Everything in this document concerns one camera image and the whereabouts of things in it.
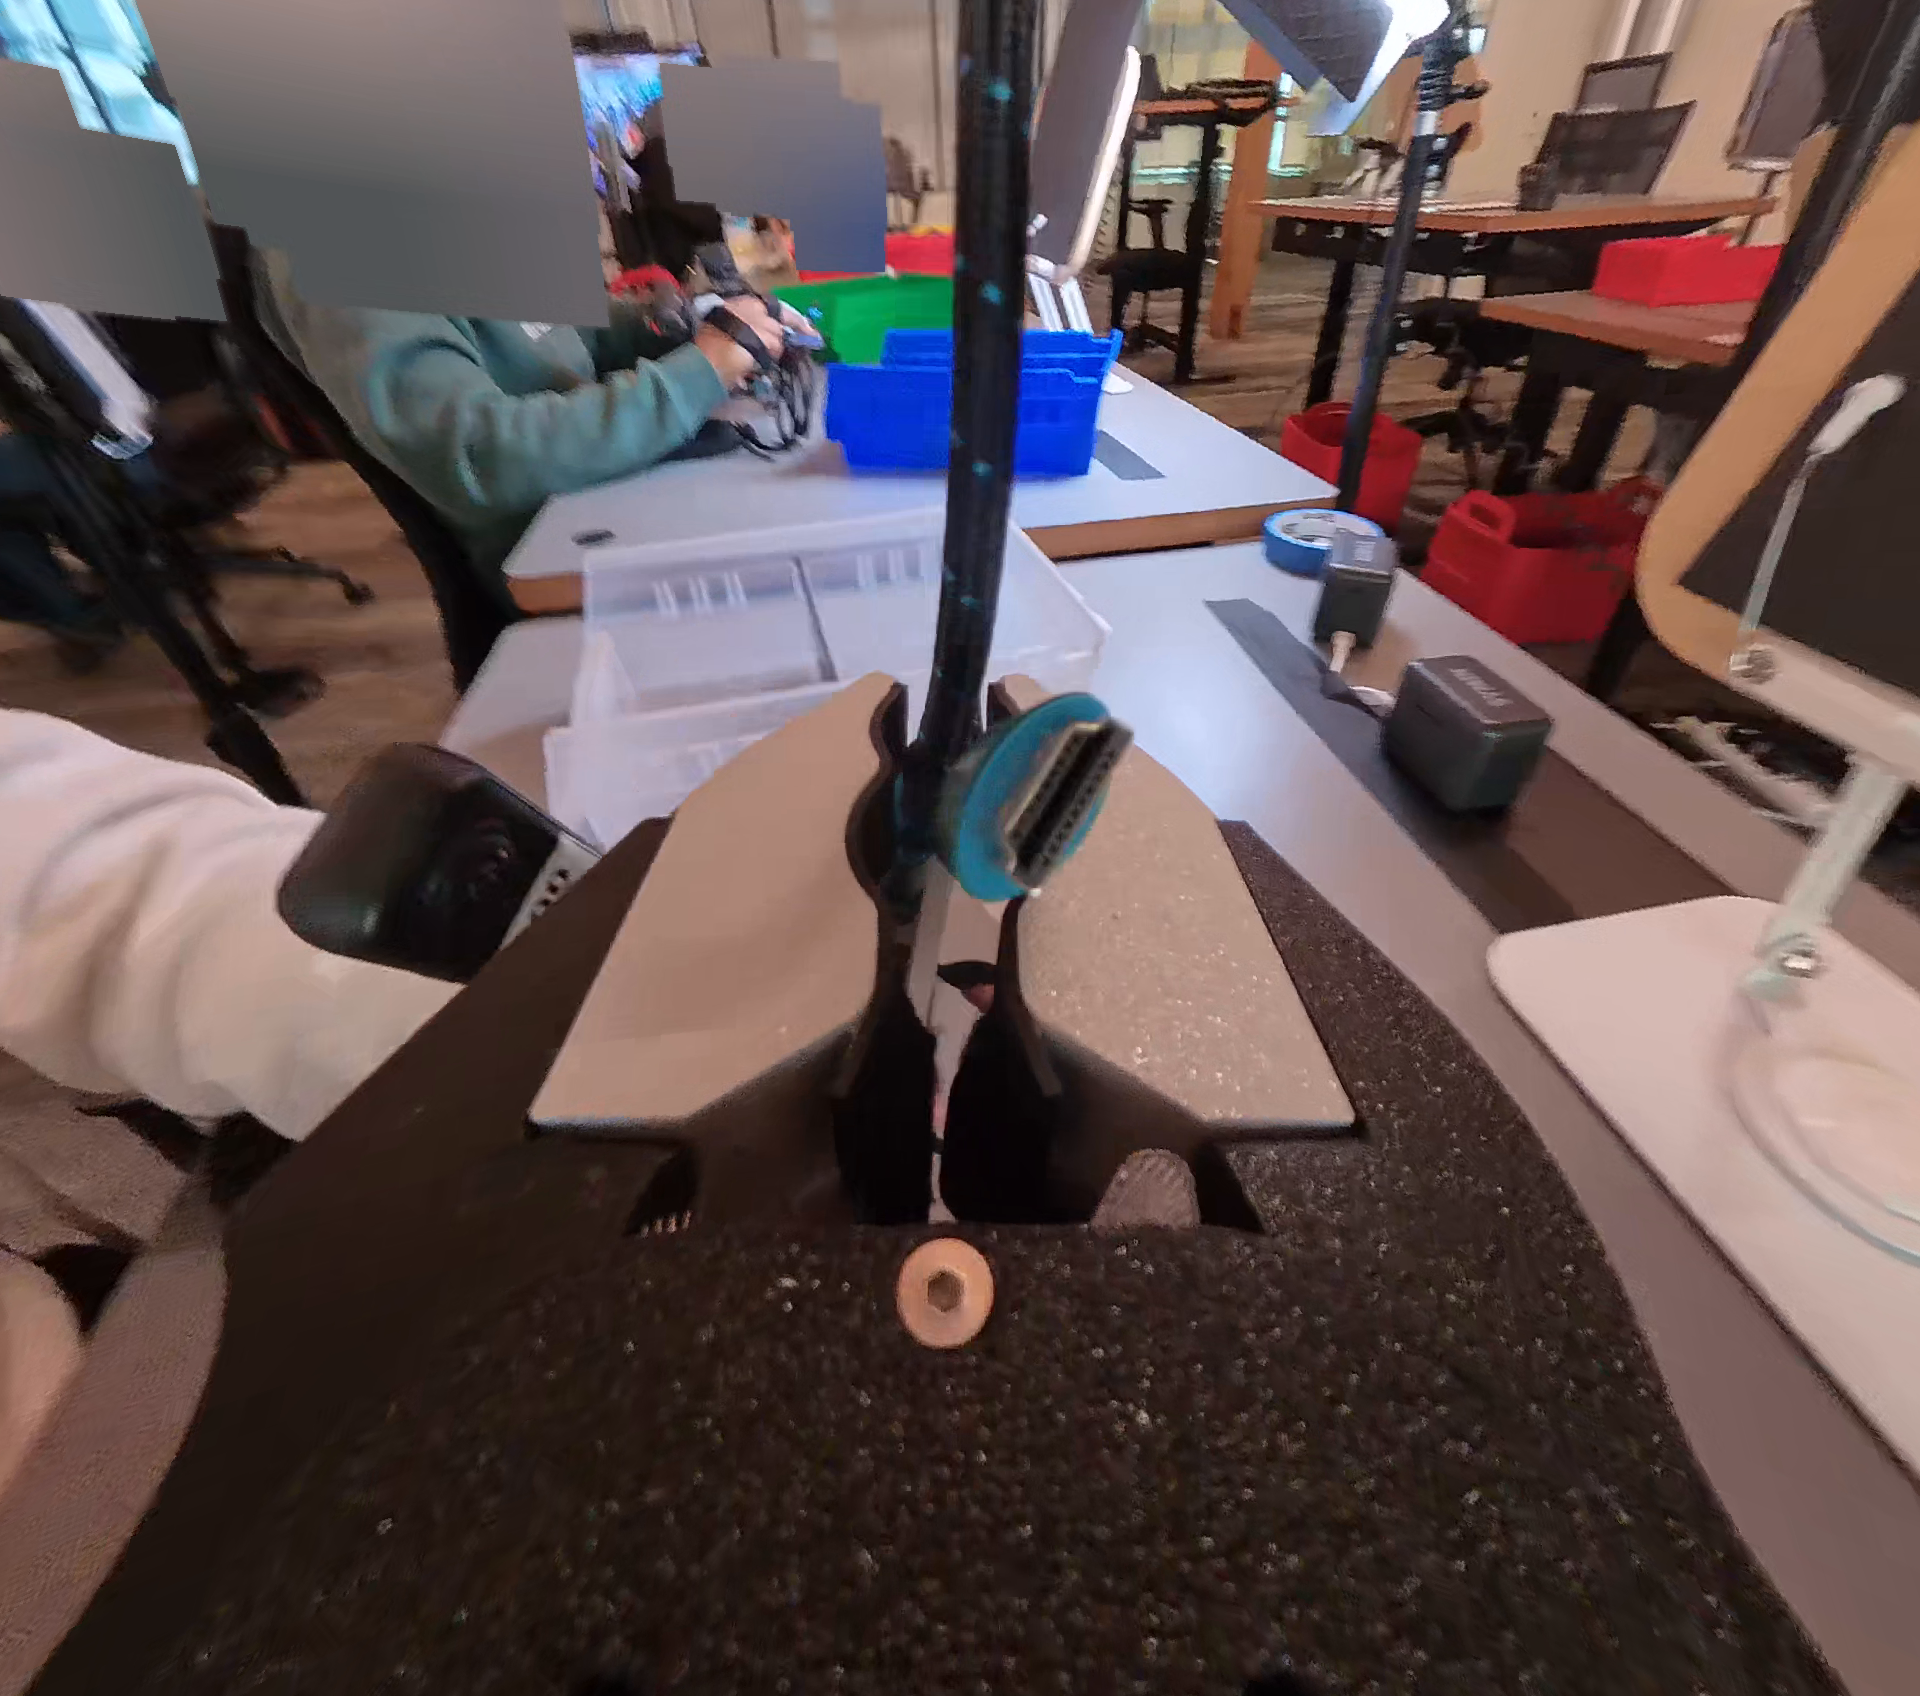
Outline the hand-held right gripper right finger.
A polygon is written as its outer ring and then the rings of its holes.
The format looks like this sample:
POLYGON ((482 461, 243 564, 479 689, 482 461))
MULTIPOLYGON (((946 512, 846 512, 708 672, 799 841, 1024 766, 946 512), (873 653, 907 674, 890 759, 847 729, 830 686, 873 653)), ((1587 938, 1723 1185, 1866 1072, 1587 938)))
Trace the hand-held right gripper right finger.
POLYGON ((1091 693, 991 686, 991 898, 1060 1136, 1356 1129, 1212 810, 1091 693))

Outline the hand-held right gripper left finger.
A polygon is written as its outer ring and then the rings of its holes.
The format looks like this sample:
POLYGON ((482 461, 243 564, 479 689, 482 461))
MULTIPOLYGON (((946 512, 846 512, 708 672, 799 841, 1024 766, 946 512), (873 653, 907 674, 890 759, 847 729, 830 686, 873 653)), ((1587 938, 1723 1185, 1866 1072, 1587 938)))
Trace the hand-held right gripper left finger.
POLYGON ((852 819, 904 701, 863 674, 683 799, 531 1100, 538 1130, 686 1133, 856 1021, 879 921, 852 819))

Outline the clear plastic bin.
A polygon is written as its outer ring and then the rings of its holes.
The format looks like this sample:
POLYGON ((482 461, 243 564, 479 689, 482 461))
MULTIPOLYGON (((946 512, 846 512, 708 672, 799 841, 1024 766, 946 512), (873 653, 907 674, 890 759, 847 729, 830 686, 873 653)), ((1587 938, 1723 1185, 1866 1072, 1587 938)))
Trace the clear plastic bin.
POLYGON ((546 808, 611 849, 744 747, 864 674, 925 714, 944 579, 937 508, 587 554, 568 719, 546 808))

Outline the person's left forearm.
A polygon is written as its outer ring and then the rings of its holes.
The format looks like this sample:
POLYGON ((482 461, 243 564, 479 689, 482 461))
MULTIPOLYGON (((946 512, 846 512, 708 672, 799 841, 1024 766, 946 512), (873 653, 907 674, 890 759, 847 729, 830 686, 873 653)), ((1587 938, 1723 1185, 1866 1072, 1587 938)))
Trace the person's left forearm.
POLYGON ((319 830, 214 768, 2 716, 2 1045, 74 1092, 307 1136, 458 987, 298 939, 319 830))

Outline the grey desk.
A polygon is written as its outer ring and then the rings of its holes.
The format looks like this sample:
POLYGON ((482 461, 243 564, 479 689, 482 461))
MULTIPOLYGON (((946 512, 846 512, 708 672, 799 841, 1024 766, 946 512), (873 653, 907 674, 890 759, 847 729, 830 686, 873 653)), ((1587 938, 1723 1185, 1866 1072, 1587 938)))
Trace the grey desk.
MULTIPOLYGON (((1209 603, 1257 603, 1306 633, 1310 587, 1253 543, 1069 564, 1069 583, 1110 626, 1097 687, 1140 743, 1221 819, 1240 819, 1439 1006, 1534 1119, 1585 1204, 1639 1312, 1681 1430, 1793 1611, 1850 1692, 1915 1692, 1915 1469, 1868 1441, 1866 1404, 1915 1404, 1915 1265, 1851 1236, 1793 1192, 1743 1140, 1711 1079, 1685 1085, 1681 1133, 1700 1134, 1733 1215, 1780 1219, 1820 1285, 1790 1305, 1704 1230, 1706 1190, 1665 1180, 1626 1112, 1663 1106, 1652 1072, 1621 1085, 1575 1081, 1504 1006, 1486 952, 1494 927, 1456 889, 1434 844, 1414 843, 1283 699, 1209 603), (1808 1305, 1892 1299, 1892 1337, 1872 1342, 1872 1388, 1840 1385, 1836 1348, 1808 1305)), ((444 730, 544 799, 544 730, 568 710, 582 632, 572 617, 515 628, 444 730)), ((1576 916, 1677 901, 1698 871, 1741 896, 1778 896, 1790 834, 1587 696, 1508 647, 1454 603, 1403 579, 1381 642, 1362 664, 1390 683, 1412 656, 1476 653, 1552 718, 1555 752, 1591 785, 1552 785, 1519 844, 1576 916)))

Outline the black tripod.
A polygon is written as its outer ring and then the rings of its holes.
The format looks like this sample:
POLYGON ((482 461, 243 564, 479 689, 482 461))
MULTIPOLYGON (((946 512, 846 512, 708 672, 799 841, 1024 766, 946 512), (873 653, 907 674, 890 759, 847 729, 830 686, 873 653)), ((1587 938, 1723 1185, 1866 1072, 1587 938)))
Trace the black tripod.
POLYGON ((276 803, 304 806, 264 718, 317 701, 304 667, 260 667, 222 615, 231 573, 374 588, 282 546, 238 541, 243 516, 286 479, 291 456, 263 421, 237 355, 208 340, 211 381, 152 397, 93 316, 5 299, 5 425, 46 459, 57 538, 104 583, 113 617, 146 637, 197 701, 211 752, 276 803))

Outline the black sheet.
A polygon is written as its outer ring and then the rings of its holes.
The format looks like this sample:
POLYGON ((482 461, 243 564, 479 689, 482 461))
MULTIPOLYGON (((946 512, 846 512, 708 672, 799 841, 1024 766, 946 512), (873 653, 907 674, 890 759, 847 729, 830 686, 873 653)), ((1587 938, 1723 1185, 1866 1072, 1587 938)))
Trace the black sheet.
POLYGON ((1234 598, 1210 602, 1209 611, 1285 707, 1496 933, 1732 891, 1552 747, 1539 750, 1514 803, 1494 812, 1446 808, 1390 757, 1378 718, 1349 693, 1328 689, 1321 656, 1269 609, 1234 598))

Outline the black cube device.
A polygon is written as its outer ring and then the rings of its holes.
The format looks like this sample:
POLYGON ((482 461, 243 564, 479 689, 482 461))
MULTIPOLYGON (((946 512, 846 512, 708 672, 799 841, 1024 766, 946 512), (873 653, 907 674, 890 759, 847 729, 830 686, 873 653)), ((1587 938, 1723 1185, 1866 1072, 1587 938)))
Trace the black cube device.
POLYGON ((1355 647, 1371 647, 1387 617, 1397 572, 1400 552, 1390 535, 1335 530, 1319 573, 1311 641, 1332 648, 1346 637, 1355 647))
POLYGON ((1439 808, 1505 815, 1549 750, 1552 722, 1504 674, 1471 656, 1411 661, 1381 726, 1391 766, 1439 808))

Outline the blue tape roll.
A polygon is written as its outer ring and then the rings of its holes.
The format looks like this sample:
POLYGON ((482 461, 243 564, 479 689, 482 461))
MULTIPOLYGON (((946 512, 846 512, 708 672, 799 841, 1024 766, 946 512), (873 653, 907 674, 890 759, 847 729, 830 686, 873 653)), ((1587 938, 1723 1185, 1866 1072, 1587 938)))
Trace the blue tape roll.
POLYGON ((1261 547, 1269 566, 1321 581, 1333 539, 1349 530, 1366 539, 1385 539, 1381 525, 1332 508, 1292 508, 1270 513, 1261 527, 1261 547))

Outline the white board stand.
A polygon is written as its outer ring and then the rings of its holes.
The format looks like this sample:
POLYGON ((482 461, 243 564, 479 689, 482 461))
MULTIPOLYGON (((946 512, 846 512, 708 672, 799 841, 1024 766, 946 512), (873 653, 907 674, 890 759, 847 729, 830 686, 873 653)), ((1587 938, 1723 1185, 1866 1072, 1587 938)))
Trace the white board stand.
POLYGON ((1915 1473, 1915 980, 1836 925, 1915 789, 1915 699, 1764 624, 1808 488, 1839 488, 1910 399, 1899 374, 1859 378, 1798 444, 1793 416, 1750 396, 1644 547, 1644 619, 1672 653, 1847 747, 1787 891, 1504 935, 1486 962, 1505 1009, 1915 1473))

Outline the white table with wood edge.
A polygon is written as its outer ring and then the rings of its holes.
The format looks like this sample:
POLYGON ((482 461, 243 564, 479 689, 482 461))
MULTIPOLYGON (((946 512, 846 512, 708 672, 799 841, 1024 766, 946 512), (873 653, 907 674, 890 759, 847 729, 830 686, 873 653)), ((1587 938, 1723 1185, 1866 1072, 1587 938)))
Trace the white table with wood edge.
MULTIPOLYGON (((944 496, 942 474, 856 474, 827 441, 779 459, 680 459, 546 502, 503 575, 530 615, 578 613, 593 551, 918 512, 944 496)), ((1332 484, 1116 368, 1092 466, 1020 484, 1012 523, 1046 556, 1076 560, 1253 539, 1270 513, 1332 500, 1332 484)))

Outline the blue plastic bin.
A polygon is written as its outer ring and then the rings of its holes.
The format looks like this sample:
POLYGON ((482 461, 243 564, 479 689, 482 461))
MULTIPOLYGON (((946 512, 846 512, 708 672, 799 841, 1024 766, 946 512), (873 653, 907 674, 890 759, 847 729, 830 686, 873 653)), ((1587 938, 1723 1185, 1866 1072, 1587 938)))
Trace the blue plastic bin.
MULTIPOLYGON (((1121 334, 1032 329, 1021 340, 1016 472, 1077 479, 1091 468, 1121 334)), ((888 330, 877 364, 827 366, 826 437, 856 474, 944 474, 954 334, 888 330)))

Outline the green plastic bin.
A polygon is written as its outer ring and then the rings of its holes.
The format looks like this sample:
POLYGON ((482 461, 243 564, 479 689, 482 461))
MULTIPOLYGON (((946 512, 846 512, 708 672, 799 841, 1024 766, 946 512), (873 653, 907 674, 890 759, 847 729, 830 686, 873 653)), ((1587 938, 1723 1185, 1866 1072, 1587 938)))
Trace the green plastic bin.
POLYGON ((922 272, 813 277, 774 297, 820 330, 830 359, 854 366, 877 364, 888 334, 950 329, 954 299, 953 277, 922 272))

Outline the black light stand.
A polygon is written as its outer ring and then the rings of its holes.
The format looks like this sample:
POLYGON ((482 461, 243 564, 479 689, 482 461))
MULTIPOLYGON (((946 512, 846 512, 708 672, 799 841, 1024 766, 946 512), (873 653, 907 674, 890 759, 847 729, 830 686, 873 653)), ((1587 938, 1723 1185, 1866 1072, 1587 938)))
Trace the black light stand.
POLYGON ((1378 396, 1393 348, 1393 324, 1419 229, 1419 215, 1427 202, 1427 170, 1437 142, 1446 134, 1446 114, 1456 98, 1456 73, 1471 54, 1469 41, 1471 21, 1466 12, 1456 10, 1448 26, 1439 27, 1424 44, 1422 71, 1412 85, 1412 127, 1400 163, 1400 191, 1378 267, 1376 305, 1366 326, 1355 396, 1351 397, 1341 435, 1335 479, 1335 508, 1339 512, 1360 512, 1378 396))

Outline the black office chair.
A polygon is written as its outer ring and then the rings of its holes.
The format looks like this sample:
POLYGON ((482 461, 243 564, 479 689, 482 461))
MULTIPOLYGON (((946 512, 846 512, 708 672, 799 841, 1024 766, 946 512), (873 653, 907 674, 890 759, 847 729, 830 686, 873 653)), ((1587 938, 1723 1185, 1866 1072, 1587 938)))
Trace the black office chair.
POLYGON ((1519 208, 1546 213, 1568 197, 1650 196, 1685 125, 1693 100, 1627 109, 1568 109, 1519 175, 1519 208))
POLYGON ((1118 197, 1116 244, 1104 260, 1110 334, 1121 336, 1127 352, 1163 348, 1174 357, 1171 381, 1192 385, 1207 262, 1205 250, 1167 244, 1169 206, 1165 197, 1118 197), (1149 299, 1161 292, 1179 292, 1171 326, 1153 323, 1147 313, 1149 299))

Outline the wooden office table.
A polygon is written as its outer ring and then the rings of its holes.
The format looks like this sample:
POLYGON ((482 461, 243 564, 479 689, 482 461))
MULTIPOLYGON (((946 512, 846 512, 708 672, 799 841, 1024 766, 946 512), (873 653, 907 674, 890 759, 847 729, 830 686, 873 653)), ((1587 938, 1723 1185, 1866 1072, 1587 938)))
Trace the wooden office table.
MULTIPOLYGON (((1443 283, 1479 279, 1492 295, 1516 295, 1528 279, 1587 287, 1599 252, 1614 239, 1672 239, 1723 226, 1749 226, 1776 208, 1773 196, 1683 200, 1657 196, 1576 196, 1549 211, 1514 202, 1426 202, 1404 271, 1443 283)), ((1391 197, 1277 197, 1243 208, 1261 220, 1281 254, 1332 265, 1306 402, 1333 396, 1349 340, 1356 269, 1382 269, 1397 204, 1391 197)))
POLYGON ((1620 442, 1626 416, 1672 416, 1683 435, 1716 418, 1733 392, 1733 366, 1750 303, 1644 305, 1595 292, 1496 297, 1478 321, 1528 338, 1522 386, 1491 489, 1512 498, 1534 488, 1563 393, 1589 397, 1572 448, 1550 474, 1563 493, 1589 493, 1620 442))

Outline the grey reflector panel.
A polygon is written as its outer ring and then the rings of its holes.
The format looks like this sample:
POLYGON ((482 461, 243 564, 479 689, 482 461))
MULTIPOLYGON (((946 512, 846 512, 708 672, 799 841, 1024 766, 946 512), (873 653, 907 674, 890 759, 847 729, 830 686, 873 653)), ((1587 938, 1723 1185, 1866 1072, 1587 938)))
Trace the grey reflector panel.
POLYGON ((1049 277, 1086 269, 1140 95, 1134 35, 1145 0, 1069 0, 1030 138, 1028 258, 1049 277))

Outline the black metal pole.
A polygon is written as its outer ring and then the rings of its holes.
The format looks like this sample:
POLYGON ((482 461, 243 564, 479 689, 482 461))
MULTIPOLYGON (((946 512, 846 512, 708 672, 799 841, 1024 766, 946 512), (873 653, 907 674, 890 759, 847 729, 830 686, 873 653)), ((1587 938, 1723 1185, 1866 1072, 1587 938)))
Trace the black metal pole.
POLYGON ((1917 0, 1811 0, 1826 98, 1790 170, 1790 231, 1773 279, 1733 359, 1756 364, 1828 258, 1851 213, 1915 125, 1917 0))

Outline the computer monitor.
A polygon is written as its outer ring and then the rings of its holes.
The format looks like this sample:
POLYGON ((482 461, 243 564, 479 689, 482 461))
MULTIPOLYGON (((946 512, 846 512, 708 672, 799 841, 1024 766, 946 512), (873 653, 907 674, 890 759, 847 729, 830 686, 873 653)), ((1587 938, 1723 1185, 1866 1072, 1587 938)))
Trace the computer monitor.
POLYGON ((1783 14, 1766 38, 1755 77, 1726 142, 1736 171, 1787 171, 1820 127, 1826 73, 1808 0, 1783 14))

